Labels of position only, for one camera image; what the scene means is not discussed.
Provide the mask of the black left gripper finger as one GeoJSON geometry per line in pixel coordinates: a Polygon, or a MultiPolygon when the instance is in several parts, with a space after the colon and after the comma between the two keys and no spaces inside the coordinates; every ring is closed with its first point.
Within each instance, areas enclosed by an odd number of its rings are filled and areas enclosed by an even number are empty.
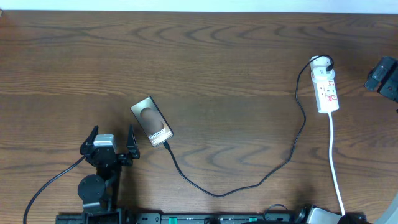
{"type": "Polygon", "coordinates": [[[127,143],[126,147],[130,153],[136,153],[137,152],[137,142],[135,139],[134,135],[134,128],[132,125],[129,126],[129,132],[127,135],[127,143]]]}
{"type": "Polygon", "coordinates": [[[99,130],[99,127],[94,126],[94,128],[92,129],[89,136],[86,138],[86,140],[81,145],[81,149],[90,149],[93,147],[95,137],[98,135],[98,130],[99,130]]]}

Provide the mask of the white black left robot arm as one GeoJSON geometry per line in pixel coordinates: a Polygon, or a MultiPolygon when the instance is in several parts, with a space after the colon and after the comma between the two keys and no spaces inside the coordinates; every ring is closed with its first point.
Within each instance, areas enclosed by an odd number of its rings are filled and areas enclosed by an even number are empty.
{"type": "Polygon", "coordinates": [[[78,185],[83,203],[83,223],[134,223],[135,217],[125,208],[117,206],[122,167],[132,166],[140,158],[133,127],[127,135],[127,152],[116,152],[112,134],[99,134],[95,126],[80,147],[86,162],[96,168],[78,185]]]}

